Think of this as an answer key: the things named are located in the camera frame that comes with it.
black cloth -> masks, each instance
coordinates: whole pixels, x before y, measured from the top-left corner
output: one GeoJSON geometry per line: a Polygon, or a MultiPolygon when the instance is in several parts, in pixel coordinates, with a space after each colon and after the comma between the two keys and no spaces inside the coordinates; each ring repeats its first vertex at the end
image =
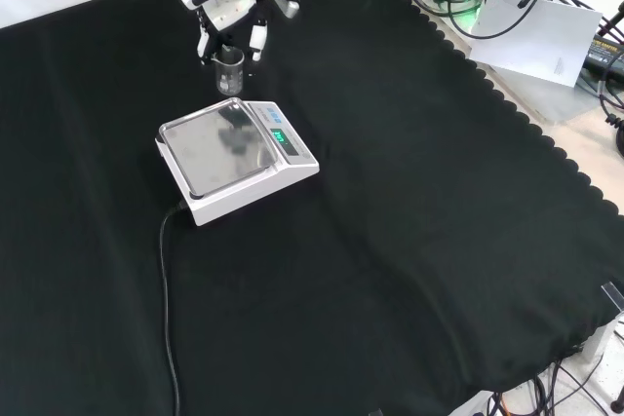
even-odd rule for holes
{"type": "MultiPolygon", "coordinates": [[[[168,235],[184,411],[450,413],[541,370],[613,306],[624,226],[408,0],[269,16],[242,97],[321,164],[168,235]]],[[[0,412],[168,415],[154,137],[220,100],[177,0],[0,32],[0,412]]]]}

